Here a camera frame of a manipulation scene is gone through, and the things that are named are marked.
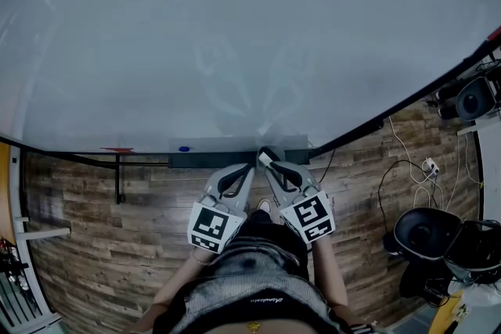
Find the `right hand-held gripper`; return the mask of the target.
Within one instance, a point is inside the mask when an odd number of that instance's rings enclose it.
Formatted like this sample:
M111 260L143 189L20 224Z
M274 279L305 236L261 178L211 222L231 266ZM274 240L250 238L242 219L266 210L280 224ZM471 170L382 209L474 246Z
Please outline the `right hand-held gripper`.
M306 167L281 160L269 147L262 148L262 157L258 157L257 163L264 168L282 218L306 244L335 231L333 211L325 191L293 203L294 193L304 192L308 187L317 189L317 181Z

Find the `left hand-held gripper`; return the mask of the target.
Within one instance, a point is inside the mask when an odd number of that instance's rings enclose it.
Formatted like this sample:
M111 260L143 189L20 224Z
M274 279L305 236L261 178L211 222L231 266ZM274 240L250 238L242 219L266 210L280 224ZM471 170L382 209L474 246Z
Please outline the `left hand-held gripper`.
M247 201L255 169L233 164L213 173L204 196L193 204L187 239L193 246L220 254L247 219Z

